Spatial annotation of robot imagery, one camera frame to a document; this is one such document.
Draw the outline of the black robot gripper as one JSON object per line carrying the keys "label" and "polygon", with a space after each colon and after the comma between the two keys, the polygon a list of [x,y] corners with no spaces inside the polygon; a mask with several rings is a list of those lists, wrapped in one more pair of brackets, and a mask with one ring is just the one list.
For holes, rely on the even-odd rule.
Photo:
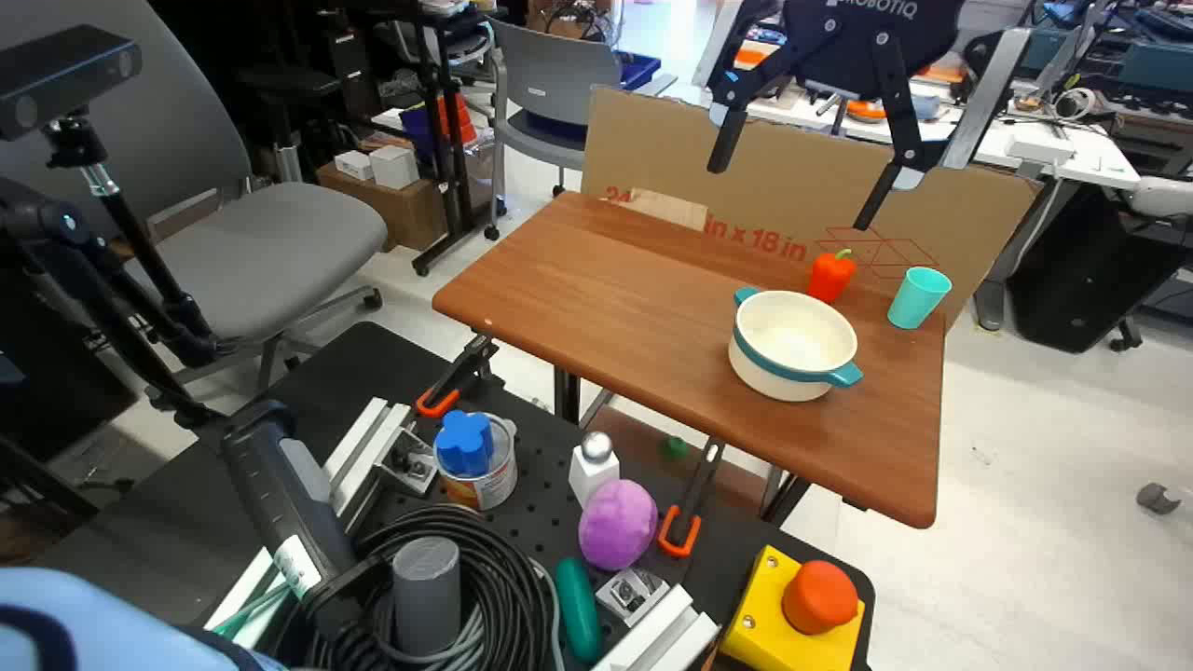
{"label": "black robot gripper", "polygon": [[891,132],[891,162],[871,183],[856,232],[868,232],[898,177],[919,158],[908,97],[908,66],[942,58],[958,38],[960,0],[739,0],[709,71],[714,147],[709,173],[718,177],[744,127],[750,104],[800,63],[877,58],[878,100]]}

